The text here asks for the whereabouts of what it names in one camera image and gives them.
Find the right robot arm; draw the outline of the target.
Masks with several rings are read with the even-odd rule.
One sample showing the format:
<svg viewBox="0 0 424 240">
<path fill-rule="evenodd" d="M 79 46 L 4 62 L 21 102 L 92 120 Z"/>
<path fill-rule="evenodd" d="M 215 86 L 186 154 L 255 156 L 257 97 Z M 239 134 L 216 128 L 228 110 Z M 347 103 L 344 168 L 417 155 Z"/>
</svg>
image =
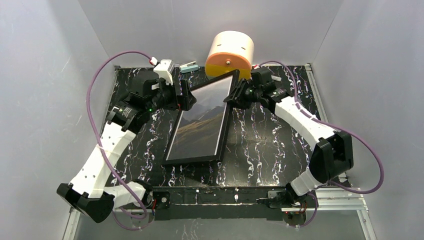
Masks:
<svg viewBox="0 0 424 240">
<path fill-rule="evenodd" d="M 251 78 L 241 79 L 223 101 L 242 110 L 250 108 L 253 103 L 260 103 L 296 130 L 312 150 L 305 171 L 287 183 L 284 190 L 268 198 L 258 199 L 259 204 L 269 208 L 302 204 L 308 193 L 354 166 L 352 136 L 346 131 L 337 131 L 319 123 L 286 89 L 277 86 L 271 71 L 266 67 L 252 70 Z"/>
</svg>

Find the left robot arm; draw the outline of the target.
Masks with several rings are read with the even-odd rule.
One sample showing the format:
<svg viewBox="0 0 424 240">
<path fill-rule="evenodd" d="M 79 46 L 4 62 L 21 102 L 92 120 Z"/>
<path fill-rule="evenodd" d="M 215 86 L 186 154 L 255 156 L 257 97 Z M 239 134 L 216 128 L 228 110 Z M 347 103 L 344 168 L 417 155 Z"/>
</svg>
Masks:
<svg viewBox="0 0 424 240">
<path fill-rule="evenodd" d="M 102 133 L 93 130 L 97 144 L 84 166 L 69 183 L 58 186 L 57 194 L 96 223 L 128 204 L 138 203 L 146 212 L 153 200 L 151 185 L 143 180 L 125 183 L 115 165 L 155 111 L 188 111 L 196 101 L 187 80 L 167 82 L 151 70 L 139 73 L 113 106 Z"/>
</svg>

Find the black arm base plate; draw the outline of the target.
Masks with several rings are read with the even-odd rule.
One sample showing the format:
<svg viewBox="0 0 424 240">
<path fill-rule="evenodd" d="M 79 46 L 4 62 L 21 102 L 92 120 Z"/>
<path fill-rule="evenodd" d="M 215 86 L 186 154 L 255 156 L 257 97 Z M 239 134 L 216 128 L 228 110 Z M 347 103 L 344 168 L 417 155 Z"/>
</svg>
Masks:
<svg viewBox="0 0 424 240">
<path fill-rule="evenodd" d="M 153 187 L 143 199 L 155 220 L 266 219 L 302 225 L 318 207 L 314 192 L 297 197 L 284 187 Z"/>
</svg>

